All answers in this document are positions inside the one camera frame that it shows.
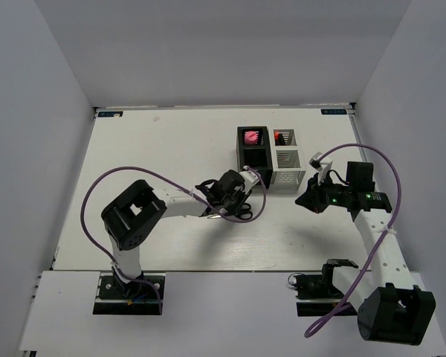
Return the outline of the pink eraser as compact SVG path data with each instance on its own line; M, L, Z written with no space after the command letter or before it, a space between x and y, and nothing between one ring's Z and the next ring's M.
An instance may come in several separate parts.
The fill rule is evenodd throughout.
M244 145L260 145L260 134L257 130L248 130L243 135Z

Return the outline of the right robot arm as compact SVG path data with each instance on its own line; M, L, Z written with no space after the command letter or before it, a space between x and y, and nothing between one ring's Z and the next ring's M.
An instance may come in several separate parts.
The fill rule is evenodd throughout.
M418 346L436 308L432 292L412 278L392 229L395 216L385 193L375 189L374 166L350 161L341 183L330 177L332 160L314 157L316 174L296 204L314 213L329 206L347 209L363 240L367 261L359 267L349 259L329 259L319 274L288 279L297 299L336 299L330 315L355 311L365 341Z

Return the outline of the black handled scissors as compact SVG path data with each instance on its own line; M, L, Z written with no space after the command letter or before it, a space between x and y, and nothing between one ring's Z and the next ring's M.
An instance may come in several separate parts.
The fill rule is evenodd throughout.
M251 205L245 203L245 200L241 199L225 199L220 202L211 202L214 208L218 208L224 217L230 217L239 219L242 221L248 221L253 217L251 211Z

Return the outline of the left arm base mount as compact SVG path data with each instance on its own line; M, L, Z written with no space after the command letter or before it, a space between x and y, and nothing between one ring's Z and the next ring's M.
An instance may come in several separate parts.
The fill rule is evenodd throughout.
M140 276L149 284L121 283L108 272L101 273L94 299L93 315L159 316L163 312L165 275Z

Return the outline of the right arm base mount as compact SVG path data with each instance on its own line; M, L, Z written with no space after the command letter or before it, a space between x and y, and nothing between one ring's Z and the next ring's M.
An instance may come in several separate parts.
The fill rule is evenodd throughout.
M291 274L288 285L296 291L298 317L322 317L329 313L343 297L343 293L334 287L332 278L335 268L358 265L351 260L329 259L317 274Z

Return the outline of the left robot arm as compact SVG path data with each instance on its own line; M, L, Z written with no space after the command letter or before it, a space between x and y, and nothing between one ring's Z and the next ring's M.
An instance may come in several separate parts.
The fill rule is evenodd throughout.
M146 181L137 180L108 204L101 213L111 238L112 264L117 288L127 297L142 288L139 246L162 219L170 217L207 217L218 213L237 219L250 219L246 202L252 188L259 183L250 171L228 170L219 180L210 179L195 188L204 198L182 189L155 190Z

